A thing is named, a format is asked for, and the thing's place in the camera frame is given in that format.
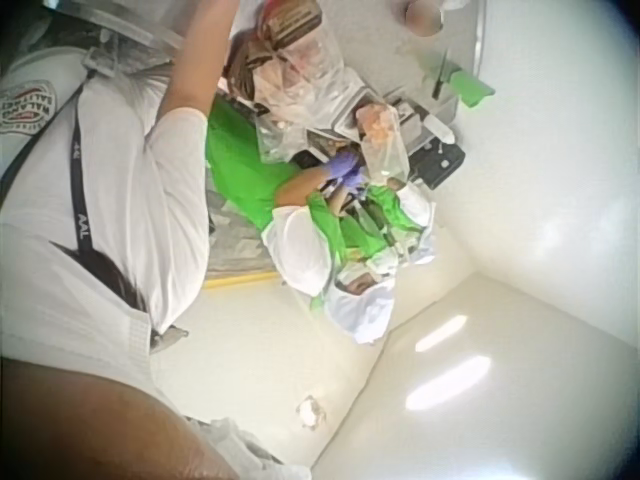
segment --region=white wall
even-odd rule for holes
[[[393,325],[439,300],[472,271],[446,230],[431,265],[403,269]],[[359,347],[280,281],[203,291],[178,326],[191,335],[152,357],[159,387],[182,413],[232,417],[283,461],[311,465],[363,387],[380,351]],[[314,395],[327,411],[316,432],[296,407]]]
[[[449,318],[454,337],[414,346]],[[486,377],[428,411],[407,395],[464,360]],[[637,428],[635,349],[476,274],[390,338],[315,480],[601,480]]]
[[[606,2],[489,0],[464,166],[435,191],[488,275],[637,342],[637,68]]]

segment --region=embroidered logo patch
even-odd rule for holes
[[[25,82],[0,92],[0,134],[33,135],[55,113],[55,90],[46,80]]]

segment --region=yellow strip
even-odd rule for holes
[[[231,285],[243,285],[247,283],[264,282],[278,278],[278,272],[250,273],[247,275],[237,275],[235,277],[211,278],[205,280],[203,289],[212,290],[220,287],[230,287]]]

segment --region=green vest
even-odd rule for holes
[[[405,232],[424,230],[424,227],[418,225],[404,213],[400,207],[398,195],[390,188],[371,186],[367,190],[367,197],[382,209],[382,213],[392,227]]]
[[[261,232],[273,221],[276,191],[300,171],[292,163],[263,163],[255,126],[220,97],[209,116],[206,157],[216,190]],[[347,247],[338,217],[329,211],[320,192],[309,197],[308,206],[332,258],[342,264]]]
[[[380,232],[365,230],[351,215],[340,218],[340,229],[350,260],[371,258],[389,246]]]

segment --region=purple glove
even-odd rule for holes
[[[342,177],[342,184],[354,190],[364,183],[364,167],[356,167]]]
[[[358,155],[354,152],[339,152],[335,157],[329,160],[326,167],[329,170],[329,180],[340,178],[349,173],[356,166]]]

